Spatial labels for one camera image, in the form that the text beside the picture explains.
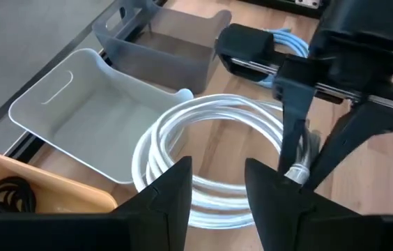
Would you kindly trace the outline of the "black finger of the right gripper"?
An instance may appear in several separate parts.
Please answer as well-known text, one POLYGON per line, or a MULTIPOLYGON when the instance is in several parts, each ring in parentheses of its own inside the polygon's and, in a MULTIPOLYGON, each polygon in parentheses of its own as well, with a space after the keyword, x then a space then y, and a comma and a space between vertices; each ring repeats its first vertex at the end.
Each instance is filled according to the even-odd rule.
POLYGON ((314 65, 306 58, 288 55, 274 78, 273 95, 283 105, 283 138, 278 172, 285 174, 295 163, 297 147, 317 83, 314 65))
POLYGON ((373 102, 354 107, 338 119, 311 164, 304 187, 315 190, 334 168, 357 147, 375 135, 393 132, 393 109, 373 102))

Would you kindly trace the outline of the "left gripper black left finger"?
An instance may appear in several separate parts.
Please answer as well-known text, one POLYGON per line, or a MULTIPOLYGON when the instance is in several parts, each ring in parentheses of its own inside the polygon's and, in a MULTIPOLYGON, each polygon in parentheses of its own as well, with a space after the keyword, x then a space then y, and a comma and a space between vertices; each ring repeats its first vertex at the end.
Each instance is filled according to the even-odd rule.
POLYGON ((185 247, 192 200, 192 158, 185 156, 114 212, 122 219, 122 250, 185 247))

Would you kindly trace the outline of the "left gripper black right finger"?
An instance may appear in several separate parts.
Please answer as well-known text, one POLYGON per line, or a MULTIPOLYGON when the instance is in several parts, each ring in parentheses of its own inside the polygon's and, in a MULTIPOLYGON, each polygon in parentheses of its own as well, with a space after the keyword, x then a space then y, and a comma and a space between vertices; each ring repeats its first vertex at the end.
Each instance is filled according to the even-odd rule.
POLYGON ((253 158, 245 161, 245 185, 264 250, 331 250, 333 231, 315 222, 357 215, 253 158))

